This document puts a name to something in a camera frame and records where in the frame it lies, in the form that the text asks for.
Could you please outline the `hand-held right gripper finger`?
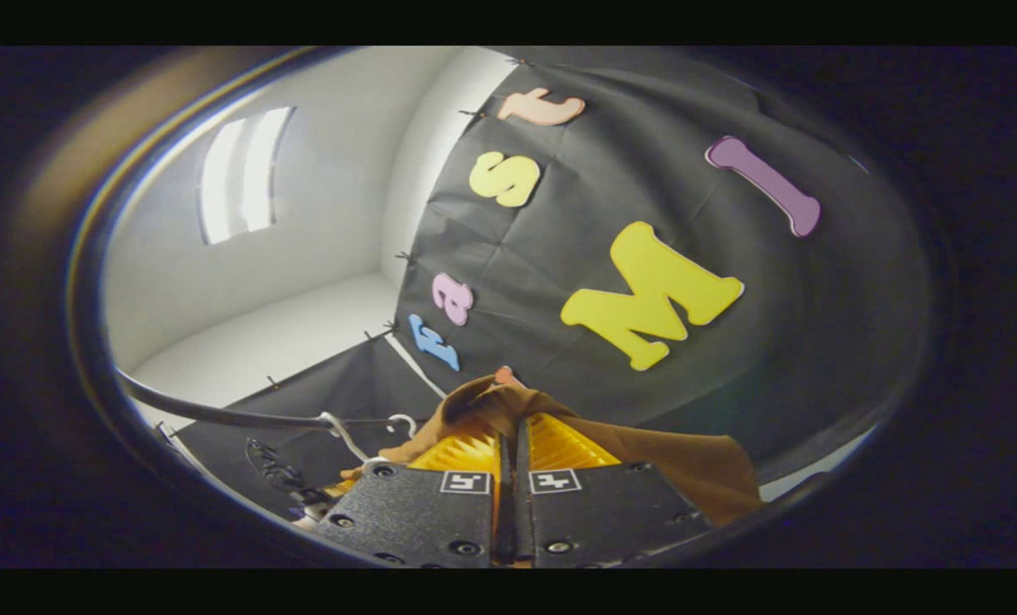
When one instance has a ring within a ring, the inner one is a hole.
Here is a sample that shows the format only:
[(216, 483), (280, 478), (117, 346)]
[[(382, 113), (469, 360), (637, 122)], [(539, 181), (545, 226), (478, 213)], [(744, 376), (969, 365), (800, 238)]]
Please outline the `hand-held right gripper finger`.
[(466, 420), (415, 460), (367, 465), (316, 535), (396, 567), (495, 567), (512, 551), (512, 486), (504, 437)]
[(621, 460), (541, 413), (518, 440), (517, 554), (534, 568), (621, 567), (714, 525), (648, 460)]

